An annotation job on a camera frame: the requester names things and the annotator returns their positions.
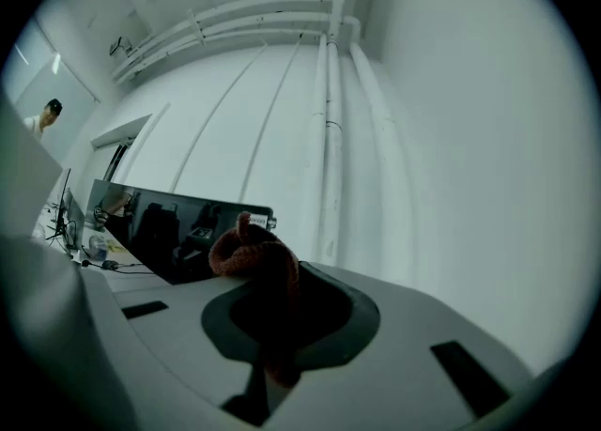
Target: monitor screen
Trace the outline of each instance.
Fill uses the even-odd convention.
[[[265,228],[274,222],[273,211],[266,207],[96,180],[85,225],[101,232],[114,252],[127,251],[165,281],[178,284],[213,277],[208,252],[244,211]]]

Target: white pipe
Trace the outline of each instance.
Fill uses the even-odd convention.
[[[311,118],[307,134],[307,160],[302,180],[302,213],[300,214],[300,243],[295,253],[299,259],[315,261],[321,197],[323,195],[324,149],[326,143],[326,99],[328,97],[328,57],[326,36],[319,40],[317,68]]]
[[[198,22],[202,22],[206,19],[212,19],[214,17],[219,17],[228,12],[233,12],[236,10],[242,10],[245,8],[252,8],[256,6],[262,6],[265,4],[286,4],[290,2],[333,2],[334,0],[237,0],[235,2],[228,2],[227,4],[223,4],[221,6],[217,6],[215,8],[209,8],[207,10],[203,10],[202,12],[194,15],[194,18]],[[142,42],[140,42],[128,56],[128,58],[121,63],[121,65],[113,72],[112,77],[115,78],[119,75],[127,66],[133,63],[138,57],[143,55],[145,52],[149,51],[162,41],[167,38],[172,37],[173,35],[181,32],[190,27],[190,22],[183,21],[180,22],[170,29],[165,30],[160,33],[158,36],[153,38],[145,38]]]
[[[331,0],[330,28],[328,29],[329,40],[338,39],[338,31],[340,30],[344,6],[345,0]]]
[[[413,267],[413,209],[408,165],[402,153],[393,115],[378,85],[367,57],[351,42],[359,79],[371,108],[371,117],[381,175],[382,273],[383,279],[415,285]]]
[[[248,25],[257,25],[258,23],[281,23],[281,22],[328,22],[330,15],[326,12],[272,12],[269,14],[251,15],[249,17],[240,17],[231,21],[216,23],[202,29],[206,37],[214,36],[220,32],[246,27]]]
[[[350,41],[359,43],[359,39],[361,38],[361,21],[352,15],[345,15],[342,23],[351,26]]]
[[[167,102],[158,114],[153,115],[142,128],[140,133],[136,136],[129,152],[126,154],[124,162],[121,162],[121,164],[119,165],[117,175],[113,177],[114,183],[125,184],[125,179],[129,175],[131,167],[137,159],[140,150],[142,150],[142,147],[146,143],[146,139],[154,131],[154,128],[157,127],[157,124],[164,116],[165,112],[167,112],[167,109],[169,109],[169,107],[171,107],[171,102]]]
[[[284,73],[282,74],[282,78],[280,79],[280,83],[278,87],[275,89],[275,93],[273,94],[273,99],[271,99],[270,107],[268,108],[265,117],[263,118],[263,124],[261,124],[261,129],[256,136],[256,140],[254,141],[253,152],[251,153],[251,157],[248,161],[248,165],[246,166],[246,173],[244,174],[244,179],[242,180],[242,186],[240,187],[240,195],[238,198],[238,202],[241,203],[244,200],[246,190],[248,188],[248,179],[251,176],[251,172],[253,171],[254,160],[256,158],[256,151],[259,149],[261,145],[261,141],[263,140],[263,134],[265,133],[265,128],[267,127],[267,123],[270,120],[271,111],[273,110],[273,106],[275,105],[275,101],[278,99],[278,95],[280,94],[280,89],[282,88],[282,84],[284,83],[286,75],[288,75],[288,71],[290,70],[290,66],[292,65],[292,61],[299,51],[299,45],[301,44],[301,40],[297,41],[297,45],[294,46],[294,51],[290,56],[290,60],[288,60],[288,64],[285,66]]]
[[[188,150],[186,151],[186,155],[184,156],[184,159],[181,161],[181,163],[179,165],[179,168],[177,169],[177,172],[176,172],[176,174],[175,174],[175,176],[173,178],[173,181],[171,182],[171,186],[169,187],[169,192],[174,192],[175,191],[177,183],[179,182],[179,178],[181,177],[181,173],[183,172],[184,168],[186,167],[186,164],[188,163],[188,159],[190,158],[190,155],[192,154],[192,151],[194,150],[194,148],[196,146],[196,143],[198,142],[198,139],[200,139],[200,136],[205,131],[205,128],[207,127],[208,122],[212,119],[213,115],[215,114],[215,112],[217,111],[217,109],[219,108],[219,106],[221,105],[221,103],[223,102],[223,99],[225,99],[225,96],[227,96],[227,94],[232,89],[232,87],[234,85],[236,85],[236,82],[239,80],[239,78],[242,77],[242,75],[244,74],[244,72],[246,72],[246,70],[263,53],[263,51],[265,51],[265,49],[267,49],[267,45],[263,45],[263,47],[261,47],[258,50],[258,52],[253,55],[253,57],[248,62],[248,64],[246,64],[246,66],[244,66],[242,68],[242,70],[238,73],[238,75],[234,78],[234,80],[226,88],[225,92],[222,94],[222,96],[219,98],[219,100],[215,103],[215,105],[213,106],[212,110],[207,115],[207,117],[205,118],[204,122],[202,123],[202,125],[198,129],[198,132],[194,136],[192,142],[188,146]]]
[[[326,161],[321,209],[321,252],[319,262],[336,266],[342,201],[342,88],[336,42],[328,43],[328,112]]]
[[[223,32],[221,34],[217,34],[216,36],[210,36],[205,38],[205,42],[212,42],[214,40],[221,40],[223,38],[236,38],[236,37],[245,37],[245,36],[261,36],[266,34],[288,34],[292,36],[321,36],[322,32],[318,30],[301,30],[301,29],[247,29],[247,30],[237,30],[233,32]],[[185,49],[189,49],[190,47],[194,47],[198,44],[198,39],[196,36],[185,36],[183,38],[179,38],[178,40],[172,42],[166,47],[163,47],[156,53],[149,55],[146,59],[138,63],[135,67],[129,69],[126,73],[124,73],[119,79],[116,81],[116,84],[120,85],[126,80],[132,78],[135,74],[147,68],[148,66],[158,62],[159,60],[168,57],[169,55],[176,54]]]

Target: desk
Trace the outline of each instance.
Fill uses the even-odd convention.
[[[52,236],[54,233],[54,231],[50,229],[49,226],[52,228],[56,228],[56,223],[52,222],[52,219],[54,219],[55,217],[56,209],[52,208],[52,206],[48,204],[45,204],[41,210],[41,213],[39,214],[36,226],[38,226],[39,224],[43,227],[46,238]],[[104,232],[100,232],[94,229],[92,227],[92,224],[84,223],[82,243],[85,247],[87,247],[87,243],[89,242],[90,237],[95,234],[103,236],[106,240],[113,240],[118,243],[118,240],[115,239],[115,237],[108,231],[108,229],[104,229]],[[41,242],[40,245],[49,246],[52,249],[55,249],[63,254],[67,253],[69,255],[74,255],[75,259],[77,260],[77,253],[75,251],[68,252],[63,237],[50,239],[43,243]],[[102,264],[102,261],[89,259],[83,251],[79,253],[79,257],[79,261],[87,259],[91,263],[96,264],[98,266]],[[135,258],[133,254],[131,254],[127,250],[125,250],[124,252],[112,252],[109,250],[106,258],[116,261],[119,264],[136,264],[140,262],[138,259]],[[151,269],[143,265],[134,266],[131,268],[120,268],[119,272],[114,272],[113,270],[109,269],[96,268],[94,266],[90,266],[88,268],[94,270],[95,272],[98,272],[99,274],[102,274],[113,292],[150,289],[154,287],[170,285],[163,278],[157,276]],[[138,272],[148,272],[148,274],[138,274]]]

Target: black slot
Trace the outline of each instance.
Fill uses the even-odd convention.
[[[430,347],[476,417],[481,418],[510,395],[457,341]]]
[[[135,317],[151,315],[152,313],[156,313],[157,311],[162,311],[163,309],[168,309],[169,306],[164,302],[159,300],[154,300],[152,302],[146,302],[144,304],[137,304],[135,306],[124,307],[121,309],[123,311],[124,316],[127,319],[134,319]]]

